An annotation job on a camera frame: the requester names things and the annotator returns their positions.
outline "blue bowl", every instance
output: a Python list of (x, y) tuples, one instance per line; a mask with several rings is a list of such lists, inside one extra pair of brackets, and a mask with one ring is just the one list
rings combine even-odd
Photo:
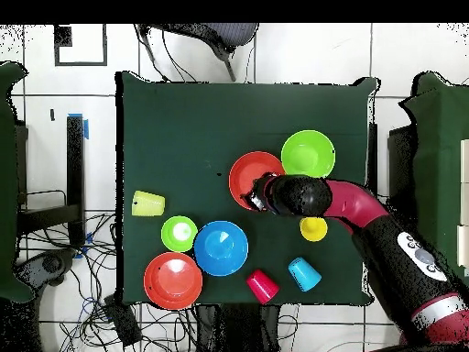
[(247, 258), (247, 237), (228, 221), (205, 225), (194, 240), (195, 260), (202, 270), (224, 277), (241, 269)]

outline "red bowl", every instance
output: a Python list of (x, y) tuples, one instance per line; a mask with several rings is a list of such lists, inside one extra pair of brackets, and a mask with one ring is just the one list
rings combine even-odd
[(184, 309), (201, 294), (202, 272), (191, 257), (165, 252), (147, 266), (144, 288), (148, 298), (161, 308)]
[(243, 208), (252, 211), (242, 196), (251, 192), (254, 180), (261, 178), (267, 172), (285, 174), (282, 162), (268, 152), (249, 152), (237, 160), (230, 170), (228, 179), (234, 200)]

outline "yellow plastic cup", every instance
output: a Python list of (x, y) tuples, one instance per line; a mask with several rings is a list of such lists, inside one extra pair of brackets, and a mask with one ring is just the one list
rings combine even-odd
[(161, 216), (164, 210), (164, 197), (147, 192), (135, 192), (132, 200), (132, 216)]
[(327, 234), (327, 223), (322, 217), (305, 217), (300, 221), (300, 231), (310, 242), (319, 242)]

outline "green bowl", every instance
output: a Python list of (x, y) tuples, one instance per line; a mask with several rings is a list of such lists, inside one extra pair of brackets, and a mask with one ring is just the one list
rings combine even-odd
[(322, 132), (306, 129), (287, 139), (281, 159), (287, 174), (305, 174), (314, 178), (327, 177), (333, 170), (333, 143)]
[(186, 216), (173, 216), (161, 227), (163, 244), (174, 252), (189, 251), (196, 235), (197, 226)]

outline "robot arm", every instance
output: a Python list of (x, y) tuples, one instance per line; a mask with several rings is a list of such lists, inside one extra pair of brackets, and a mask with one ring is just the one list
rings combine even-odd
[(365, 188), (348, 181), (268, 174), (245, 197), (276, 215), (331, 217), (352, 235), (368, 280), (409, 344), (469, 340), (469, 308), (435, 257)]

